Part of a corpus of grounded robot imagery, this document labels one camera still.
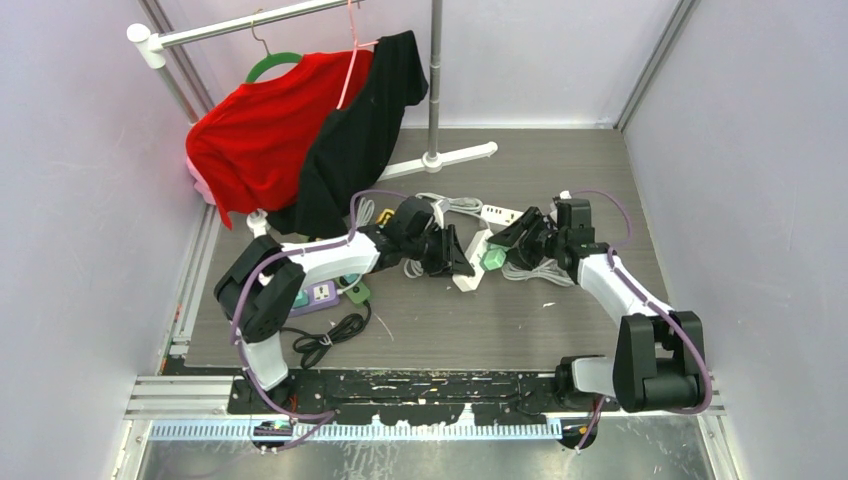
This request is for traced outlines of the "long white power strip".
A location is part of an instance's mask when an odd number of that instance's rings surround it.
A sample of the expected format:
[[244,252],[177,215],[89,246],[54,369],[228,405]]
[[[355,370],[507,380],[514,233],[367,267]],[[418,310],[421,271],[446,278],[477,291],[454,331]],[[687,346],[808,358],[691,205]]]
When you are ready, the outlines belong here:
[[446,228],[448,223],[445,219],[448,213],[456,213],[467,217],[473,217],[479,221],[481,229],[478,230],[463,252],[463,257],[473,270],[472,274],[455,273],[452,275],[453,283],[461,292],[475,291],[485,275],[482,260],[488,249],[488,240],[493,236],[490,223],[482,216],[484,203],[476,197],[447,197],[431,192],[421,192],[415,195],[431,204],[435,215],[435,223]]

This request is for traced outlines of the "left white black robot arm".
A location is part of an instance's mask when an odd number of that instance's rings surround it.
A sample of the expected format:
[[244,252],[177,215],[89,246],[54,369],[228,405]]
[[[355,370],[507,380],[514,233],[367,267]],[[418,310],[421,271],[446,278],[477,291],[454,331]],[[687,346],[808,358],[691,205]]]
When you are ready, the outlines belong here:
[[384,224],[355,227],[339,237],[289,246],[268,234],[253,239],[213,292],[230,322],[230,341],[255,382],[255,403],[269,413],[290,403],[289,368],[279,333],[301,290],[404,260],[419,262],[433,277],[475,274],[455,226],[441,225],[435,206],[417,197],[406,198]]

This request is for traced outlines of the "short white power strip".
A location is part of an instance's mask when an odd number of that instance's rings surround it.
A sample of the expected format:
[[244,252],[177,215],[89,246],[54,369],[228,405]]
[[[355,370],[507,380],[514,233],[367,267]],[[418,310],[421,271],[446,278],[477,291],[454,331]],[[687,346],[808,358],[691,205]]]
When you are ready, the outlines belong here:
[[[518,210],[505,207],[483,204],[480,211],[480,225],[487,226],[493,233],[500,232],[511,225],[522,215]],[[560,269],[555,260],[543,260],[532,270],[524,270],[515,266],[511,261],[506,261],[501,267],[502,275],[510,281],[528,281],[539,279],[548,281],[559,287],[572,287],[574,282],[568,274]]]

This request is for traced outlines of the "green plug adapter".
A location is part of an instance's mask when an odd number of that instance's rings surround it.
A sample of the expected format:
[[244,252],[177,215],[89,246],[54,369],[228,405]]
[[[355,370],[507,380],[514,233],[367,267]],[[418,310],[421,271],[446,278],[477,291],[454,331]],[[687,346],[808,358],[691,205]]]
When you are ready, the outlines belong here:
[[484,271],[501,269],[506,263],[508,250],[499,246],[488,248],[480,258],[480,266]]

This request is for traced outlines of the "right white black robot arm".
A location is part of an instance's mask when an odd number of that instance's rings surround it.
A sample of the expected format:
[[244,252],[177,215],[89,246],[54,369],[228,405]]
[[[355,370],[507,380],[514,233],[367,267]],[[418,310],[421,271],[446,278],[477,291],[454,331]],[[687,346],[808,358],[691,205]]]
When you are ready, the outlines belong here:
[[585,198],[557,198],[554,210],[528,208],[490,242],[525,271],[551,260],[591,294],[617,328],[613,356],[566,357],[555,384],[558,403],[582,409],[594,397],[616,401],[629,413],[703,412],[713,387],[705,361],[703,328],[692,311],[676,310],[628,272],[616,248],[596,238]]

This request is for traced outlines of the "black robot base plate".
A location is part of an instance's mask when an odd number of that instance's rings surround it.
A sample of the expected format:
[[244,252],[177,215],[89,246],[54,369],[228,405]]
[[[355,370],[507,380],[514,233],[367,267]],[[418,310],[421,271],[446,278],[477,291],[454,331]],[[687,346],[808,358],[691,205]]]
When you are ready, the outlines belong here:
[[594,408],[611,413],[619,405],[572,391],[561,370],[294,369],[266,394],[235,378],[226,411],[296,414],[257,425],[260,446],[277,446],[290,433],[313,441],[554,439],[587,448],[592,442],[581,437]]

